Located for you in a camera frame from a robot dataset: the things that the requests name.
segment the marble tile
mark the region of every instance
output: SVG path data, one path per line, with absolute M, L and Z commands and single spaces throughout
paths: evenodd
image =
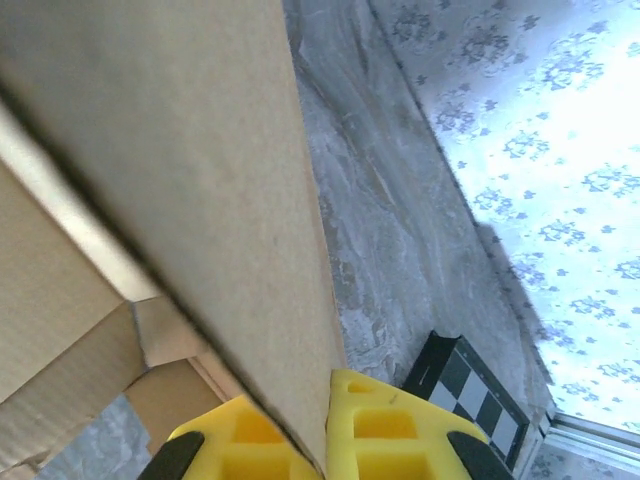
M 640 2 L 368 3 L 558 409 L 640 433 Z
M 524 411 L 549 393 L 468 208 L 365 0 L 284 2 L 352 368 L 400 384 L 464 334 Z
M 578 480 L 600 479 L 636 480 L 640 475 L 637 466 L 618 464 L 594 451 L 570 451 L 556 445 L 544 443 L 540 448 L 529 480 L 553 479 Z
M 36 480 L 131 480 L 151 460 L 148 443 L 149 434 L 123 394 L 47 463 Z

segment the cardboard box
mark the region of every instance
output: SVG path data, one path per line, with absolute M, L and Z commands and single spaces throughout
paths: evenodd
M 223 403 L 187 360 L 151 369 L 125 394 L 151 437 L 151 455 L 177 427 Z
M 148 366 L 218 384 L 207 348 L 322 471 L 345 359 L 280 1 L 0 18 L 0 472 Z

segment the cardboard panel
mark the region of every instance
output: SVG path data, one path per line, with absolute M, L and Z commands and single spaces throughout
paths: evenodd
M 0 160 L 116 291 L 131 302 L 156 297 L 156 285 L 60 175 L 45 151 L 0 104 Z
M 0 472 L 46 463 L 144 369 L 131 310 L 121 304 L 0 404 Z
M 0 402 L 121 299 L 0 163 Z
M 190 358 L 189 363 L 220 400 L 226 402 L 243 393 L 238 380 L 229 373 L 213 350 Z
M 344 356 L 279 0 L 0 3 L 0 77 L 316 466 Z
M 168 298 L 144 300 L 133 309 L 149 367 L 195 357 L 209 348 Z
M 7 472 L 0 473 L 0 480 L 32 480 L 36 476 L 34 472 L 27 465 L 20 465 L 19 467 L 12 468 Z
M 222 403 L 187 360 L 151 369 L 125 394 L 151 437 L 152 455 L 177 427 Z

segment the black rubber strip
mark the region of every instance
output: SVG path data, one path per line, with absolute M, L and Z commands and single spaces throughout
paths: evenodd
M 449 432 L 447 438 L 472 480 L 513 480 L 507 466 L 486 443 L 462 432 Z
M 188 432 L 169 440 L 138 480 L 182 480 L 203 443 L 204 435 L 200 432 Z

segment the gray marble floor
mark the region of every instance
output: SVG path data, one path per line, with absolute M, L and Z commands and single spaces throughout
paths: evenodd
M 368 3 L 558 409 L 640 433 L 640 2 Z
M 133 480 L 151 460 L 148 443 L 140 419 L 120 395 L 36 480 Z
M 465 335 L 532 414 L 549 393 L 463 197 L 365 0 L 285 1 L 350 366 L 401 383 Z
M 615 464 L 590 451 L 569 451 L 544 444 L 528 476 L 529 480 L 638 480 L 640 471 L 627 464 Z

